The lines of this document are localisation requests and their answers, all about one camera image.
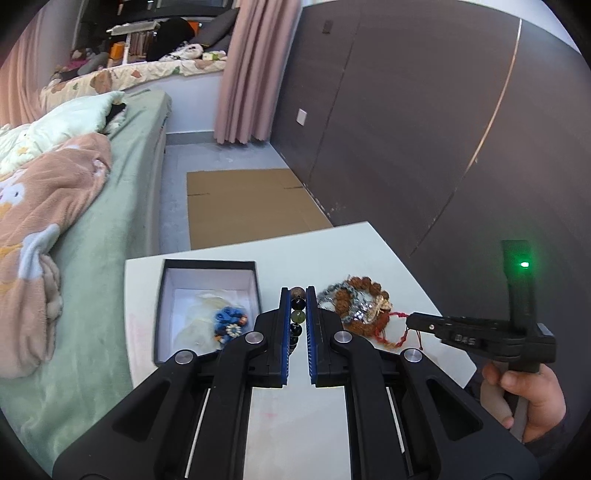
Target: dark wardrobe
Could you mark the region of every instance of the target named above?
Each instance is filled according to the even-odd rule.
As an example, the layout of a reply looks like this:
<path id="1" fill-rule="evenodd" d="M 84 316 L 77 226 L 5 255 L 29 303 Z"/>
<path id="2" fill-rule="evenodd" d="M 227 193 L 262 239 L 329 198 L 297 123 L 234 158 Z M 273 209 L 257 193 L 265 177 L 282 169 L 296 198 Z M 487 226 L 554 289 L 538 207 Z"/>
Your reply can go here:
<path id="1" fill-rule="evenodd" d="M 591 404 L 591 72 L 578 52 L 457 0 L 306 7 L 271 143 L 334 225 L 369 221 L 443 314 L 507 319 L 501 240 L 529 240 L 575 433 Z"/>

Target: gray floor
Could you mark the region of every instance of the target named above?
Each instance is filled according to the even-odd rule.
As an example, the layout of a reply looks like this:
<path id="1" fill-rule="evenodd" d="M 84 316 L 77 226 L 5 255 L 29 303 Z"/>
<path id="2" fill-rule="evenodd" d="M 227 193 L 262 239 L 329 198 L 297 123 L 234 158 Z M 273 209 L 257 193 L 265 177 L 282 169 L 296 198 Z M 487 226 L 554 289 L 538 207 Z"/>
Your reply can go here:
<path id="1" fill-rule="evenodd" d="M 160 253 L 191 250 L 187 214 L 187 172 L 288 168 L 269 144 L 168 145 L 160 189 Z"/>

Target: pink blanket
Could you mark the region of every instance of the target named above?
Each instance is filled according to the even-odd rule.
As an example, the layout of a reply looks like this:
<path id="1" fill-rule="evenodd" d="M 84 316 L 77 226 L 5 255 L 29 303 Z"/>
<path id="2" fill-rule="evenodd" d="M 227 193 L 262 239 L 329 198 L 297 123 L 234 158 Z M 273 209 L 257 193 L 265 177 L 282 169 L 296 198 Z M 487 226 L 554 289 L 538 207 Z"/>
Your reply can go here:
<path id="1" fill-rule="evenodd" d="M 0 179 L 0 376 L 23 377 L 51 359 L 62 303 L 48 253 L 110 168 L 109 140 L 89 134 Z"/>

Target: white table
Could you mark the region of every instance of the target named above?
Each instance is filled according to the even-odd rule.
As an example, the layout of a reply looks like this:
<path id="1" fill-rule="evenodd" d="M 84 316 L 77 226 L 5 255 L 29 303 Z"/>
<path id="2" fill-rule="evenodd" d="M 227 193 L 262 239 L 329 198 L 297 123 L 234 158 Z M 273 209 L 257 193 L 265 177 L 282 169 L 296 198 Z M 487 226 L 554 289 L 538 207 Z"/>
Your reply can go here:
<path id="1" fill-rule="evenodd" d="M 394 310 L 439 314 L 398 257 L 368 223 L 257 242 L 128 260 L 125 333 L 134 387 L 155 370 L 154 313 L 165 258 L 256 261 L 262 311 L 278 308 L 281 287 L 309 285 L 317 292 L 348 275 L 368 276 L 390 293 Z M 397 341 L 404 319 L 386 329 Z M 349 480 L 344 389 L 310 385 L 305 336 L 290 357 L 288 385 L 255 388 L 246 442 L 245 480 Z M 423 334 L 425 353 L 462 387 L 476 371 L 464 352 Z M 414 333 L 404 348 L 418 347 Z M 392 448 L 398 448 L 393 440 Z"/>

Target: black box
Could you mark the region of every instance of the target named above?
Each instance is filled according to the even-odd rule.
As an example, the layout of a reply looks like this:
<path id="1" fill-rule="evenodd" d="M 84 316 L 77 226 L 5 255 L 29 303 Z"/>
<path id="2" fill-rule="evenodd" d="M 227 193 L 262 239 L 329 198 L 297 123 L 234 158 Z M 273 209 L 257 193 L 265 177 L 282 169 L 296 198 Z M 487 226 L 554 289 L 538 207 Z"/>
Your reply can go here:
<path id="1" fill-rule="evenodd" d="M 163 262 L 156 325 L 154 363 L 164 363 L 179 350 L 204 355 L 221 349 L 214 339 L 215 313 L 226 305 L 241 307 L 250 332 L 261 312 L 256 263 L 218 260 Z"/>

